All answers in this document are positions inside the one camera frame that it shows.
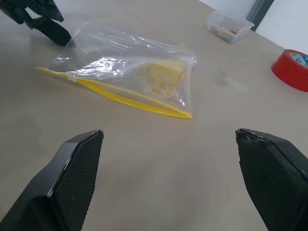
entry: plastic container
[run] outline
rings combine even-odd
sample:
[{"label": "plastic container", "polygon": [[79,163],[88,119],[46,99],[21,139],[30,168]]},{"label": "plastic container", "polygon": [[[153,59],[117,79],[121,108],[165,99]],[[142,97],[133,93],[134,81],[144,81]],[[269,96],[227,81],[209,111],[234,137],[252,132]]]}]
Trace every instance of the plastic container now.
[{"label": "plastic container", "polygon": [[215,11],[207,20],[207,30],[228,43],[244,39],[254,25],[228,11]]}]

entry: red tape roll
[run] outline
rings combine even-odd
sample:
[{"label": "red tape roll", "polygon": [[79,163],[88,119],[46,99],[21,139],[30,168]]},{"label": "red tape roll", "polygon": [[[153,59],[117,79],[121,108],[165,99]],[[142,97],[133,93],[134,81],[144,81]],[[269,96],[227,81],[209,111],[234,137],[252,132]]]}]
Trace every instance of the red tape roll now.
[{"label": "red tape roll", "polygon": [[308,56],[306,54],[285,50],[271,69],[286,84],[308,92]]}]

